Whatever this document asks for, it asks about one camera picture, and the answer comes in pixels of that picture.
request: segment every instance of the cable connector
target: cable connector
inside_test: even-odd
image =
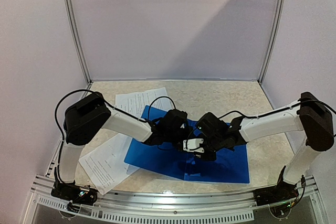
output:
[[[306,187],[306,178],[302,175],[302,177],[301,177],[301,187],[302,188],[305,188]]]

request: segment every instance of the wire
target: wire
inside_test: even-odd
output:
[[[303,195],[305,194],[305,191],[306,191],[306,188],[304,187],[304,188],[303,188],[303,191],[302,191],[302,194],[301,194],[301,197],[299,198],[298,201],[296,201],[296,203],[295,203],[293,206],[297,205],[297,204],[300,202],[300,200],[303,198]]]
[[[174,109],[176,109],[175,103],[174,103],[173,99],[171,99],[170,97],[167,97],[167,96],[165,96],[165,95],[163,95],[163,96],[161,96],[161,97],[157,97],[157,98],[155,98],[154,101],[152,101],[152,103],[149,105],[148,113],[147,113],[147,120],[148,120],[148,121],[149,121],[149,112],[151,111],[151,107],[152,107],[152,105],[154,104],[154,102],[156,102],[158,99],[161,99],[161,98],[167,98],[167,99],[169,99],[169,100],[172,102],[172,104],[173,104],[173,106],[174,106]]]
[[[238,114],[240,114],[241,116],[243,116],[244,118],[248,118],[248,119],[256,118],[255,116],[247,116],[247,115],[244,115],[244,114],[242,114],[242,113],[241,113],[240,111],[238,111],[238,110],[232,110],[232,111],[226,113],[225,115],[220,116],[218,119],[222,119],[222,118],[224,118],[224,117],[226,117],[227,115],[230,115],[230,114],[232,114],[232,113],[238,113]]]
[[[58,162],[57,162],[58,164],[57,164],[57,167],[56,167],[56,171],[57,171],[57,172],[56,172],[56,175],[57,175],[58,180],[59,180],[61,183],[64,183],[64,182],[63,182],[63,180],[62,180],[61,177],[60,177],[59,163],[60,163],[60,160],[61,160],[61,152],[62,152],[63,144],[64,144],[64,141],[65,141],[65,135],[64,135],[64,132],[63,132],[63,130],[62,130],[62,128],[61,128],[61,125],[60,125],[59,122],[58,122],[58,119],[57,119],[57,111],[58,111],[59,106],[61,105],[61,103],[64,101],[65,98],[67,98],[68,96],[70,96],[70,95],[72,95],[72,94],[78,93],[78,92],[89,92],[89,93],[91,93],[91,94],[96,94],[99,98],[102,98],[102,97],[100,97],[95,91],[92,91],[92,90],[89,90],[89,89],[78,89],[78,90],[71,91],[70,93],[67,93],[64,97],[61,98],[61,100],[59,100],[59,102],[57,103],[57,105],[56,105],[56,107],[55,107],[55,112],[54,112],[55,122],[56,122],[56,124],[57,124],[57,127],[59,128],[59,131],[60,131],[61,134],[62,134],[62,142],[61,142],[61,145],[60,145],[60,148],[59,148]],[[130,116],[130,117],[132,117],[132,118],[134,118],[134,119],[136,119],[136,120],[138,120],[138,121],[140,121],[140,122],[144,122],[144,123],[147,122],[147,120],[140,119],[140,118],[138,118],[138,117],[136,117],[136,116],[134,116],[134,115],[131,115],[131,114],[127,113],[126,111],[123,111],[123,110],[121,110],[121,109],[118,109],[118,108],[114,107],[114,106],[111,105],[108,101],[106,101],[104,98],[102,98],[102,99],[103,99],[104,103],[106,103],[106,105],[109,106],[109,107],[111,107],[112,109],[114,109],[114,110],[116,110],[116,111],[119,111],[119,112],[121,112],[121,113],[123,113],[123,114],[126,114],[126,115],[128,115],[128,116]]]

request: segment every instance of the speckled surface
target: speckled surface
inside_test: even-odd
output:
[[[231,110],[245,114],[257,114],[271,110],[271,106],[259,84],[243,81],[109,81],[94,82],[92,90],[101,92],[114,104],[116,94],[141,92],[166,87],[176,107],[188,113],[188,118],[198,120],[211,111],[220,116]],[[237,115],[225,118],[230,122]],[[82,156],[91,152],[116,132],[100,130],[84,148]],[[139,169],[114,189],[147,193],[212,193],[266,186],[277,182],[279,173],[293,157],[292,149],[284,134],[260,138],[247,144],[250,184],[196,183],[170,178]],[[76,183],[93,183],[78,164]]]

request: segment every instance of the small white object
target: small white object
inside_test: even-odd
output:
[[[193,138],[189,139],[188,141],[183,140],[183,150],[187,152],[204,152],[204,149],[199,147],[199,145],[203,142],[203,138]]]

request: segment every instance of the enclosure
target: enclosure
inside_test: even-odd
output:
[[[158,88],[193,121],[207,112],[263,114],[305,91],[335,108],[334,0],[2,2],[1,223],[279,222],[269,205],[257,205],[253,190],[277,183],[304,132],[249,142],[248,181],[228,182],[234,174],[221,166],[206,169],[227,176],[225,183],[140,168],[74,215],[50,195],[61,146],[54,109],[75,89],[98,91],[116,104],[116,95]],[[86,95],[67,98],[59,121]],[[81,157],[116,134],[101,129]],[[336,222],[334,155],[335,147],[313,162],[302,201],[283,221]],[[95,187],[81,164],[75,181]]]

